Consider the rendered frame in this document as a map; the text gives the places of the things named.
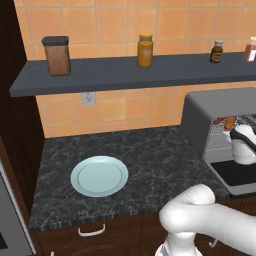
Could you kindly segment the kebab skewer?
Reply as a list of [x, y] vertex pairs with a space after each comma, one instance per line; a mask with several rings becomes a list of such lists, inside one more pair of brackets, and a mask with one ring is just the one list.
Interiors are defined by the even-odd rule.
[[230, 131], [234, 125], [235, 122], [235, 117], [234, 116], [230, 116], [230, 117], [226, 117], [226, 118], [217, 118], [213, 121], [214, 125], [219, 124], [221, 121], [225, 121], [225, 125], [224, 125], [224, 129], [226, 131]]

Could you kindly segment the grey toaster oven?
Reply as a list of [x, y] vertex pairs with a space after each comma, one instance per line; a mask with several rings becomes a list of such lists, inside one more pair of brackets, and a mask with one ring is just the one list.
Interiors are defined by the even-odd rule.
[[190, 92], [185, 97], [181, 128], [207, 165], [233, 160], [232, 144], [222, 133], [225, 121], [213, 124], [230, 116], [235, 117], [232, 129], [245, 124], [256, 135], [255, 88]]

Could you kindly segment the toaster oven door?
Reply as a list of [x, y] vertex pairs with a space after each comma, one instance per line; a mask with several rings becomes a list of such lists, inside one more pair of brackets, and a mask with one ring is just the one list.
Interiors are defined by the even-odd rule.
[[209, 163], [208, 166], [228, 190], [231, 198], [256, 196], [256, 163], [241, 165], [228, 160]]

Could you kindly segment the dark wood cupboard door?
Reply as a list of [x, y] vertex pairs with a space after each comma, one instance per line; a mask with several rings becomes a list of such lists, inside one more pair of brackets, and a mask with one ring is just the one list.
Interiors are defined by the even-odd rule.
[[[220, 199], [217, 203], [256, 216], [256, 196], [242, 199]], [[167, 232], [159, 222], [159, 213], [142, 215], [140, 256], [155, 256], [158, 247], [164, 242]], [[195, 245], [203, 256], [250, 256], [218, 242], [214, 248], [209, 246], [212, 238], [197, 234]]]

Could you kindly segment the dark brown bottle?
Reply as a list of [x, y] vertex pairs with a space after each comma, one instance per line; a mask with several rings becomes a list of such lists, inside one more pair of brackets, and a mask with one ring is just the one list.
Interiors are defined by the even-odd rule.
[[214, 47], [211, 50], [210, 62], [211, 63], [220, 63], [223, 54], [223, 42], [221, 40], [216, 40], [214, 42]]

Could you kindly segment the red and white bottle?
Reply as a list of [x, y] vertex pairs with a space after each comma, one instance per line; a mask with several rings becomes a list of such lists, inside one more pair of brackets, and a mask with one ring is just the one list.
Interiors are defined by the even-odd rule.
[[244, 60], [246, 62], [253, 62], [256, 57], [256, 37], [251, 37], [246, 45]]

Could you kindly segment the yellow jar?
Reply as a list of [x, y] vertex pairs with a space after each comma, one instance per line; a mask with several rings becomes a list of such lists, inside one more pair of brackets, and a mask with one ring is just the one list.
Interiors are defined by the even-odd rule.
[[137, 47], [137, 64], [139, 67], [152, 66], [153, 41], [151, 34], [140, 34]]

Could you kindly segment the pale blue plate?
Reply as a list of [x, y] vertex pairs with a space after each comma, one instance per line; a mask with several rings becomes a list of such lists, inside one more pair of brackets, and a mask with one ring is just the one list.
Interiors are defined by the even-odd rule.
[[74, 167], [70, 181], [80, 194], [99, 198], [120, 191], [128, 177], [128, 169], [122, 161], [110, 156], [93, 156]]

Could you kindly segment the dark wood drawer front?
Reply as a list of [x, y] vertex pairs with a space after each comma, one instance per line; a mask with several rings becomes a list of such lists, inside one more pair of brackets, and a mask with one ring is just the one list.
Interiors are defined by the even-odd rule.
[[139, 256], [141, 217], [37, 232], [44, 256]]

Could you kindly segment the brown jar with black lid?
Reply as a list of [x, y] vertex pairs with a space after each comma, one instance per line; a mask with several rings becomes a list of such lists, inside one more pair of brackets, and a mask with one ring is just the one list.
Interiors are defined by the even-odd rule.
[[48, 71], [51, 76], [67, 76], [71, 73], [68, 36], [42, 38]]

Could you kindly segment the dark wood tall cabinet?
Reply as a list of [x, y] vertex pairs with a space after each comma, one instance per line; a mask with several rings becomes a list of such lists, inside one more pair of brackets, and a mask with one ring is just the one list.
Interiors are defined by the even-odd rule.
[[10, 95], [26, 62], [14, 1], [0, 0], [0, 136], [31, 215], [45, 137], [36, 98]]

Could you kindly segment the grey appliance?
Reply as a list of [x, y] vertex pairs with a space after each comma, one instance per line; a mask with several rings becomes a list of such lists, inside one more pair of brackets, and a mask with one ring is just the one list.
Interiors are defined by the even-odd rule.
[[30, 256], [36, 249], [0, 159], [0, 256]]

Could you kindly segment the dark grey wall shelf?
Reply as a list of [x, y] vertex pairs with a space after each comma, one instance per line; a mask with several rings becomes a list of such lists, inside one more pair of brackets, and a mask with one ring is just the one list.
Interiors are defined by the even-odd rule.
[[68, 76], [50, 75], [45, 61], [28, 61], [10, 94], [27, 97], [253, 80], [256, 61], [246, 62], [242, 52], [226, 53], [218, 64], [207, 54], [158, 55], [149, 68], [139, 67], [136, 57], [73, 59]]

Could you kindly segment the white wall outlet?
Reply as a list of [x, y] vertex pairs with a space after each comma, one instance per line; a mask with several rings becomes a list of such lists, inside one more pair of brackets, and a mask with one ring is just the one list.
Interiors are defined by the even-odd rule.
[[83, 106], [95, 106], [96, 105], [96, 93], [95, 92], [83, 92], [81, 94]]

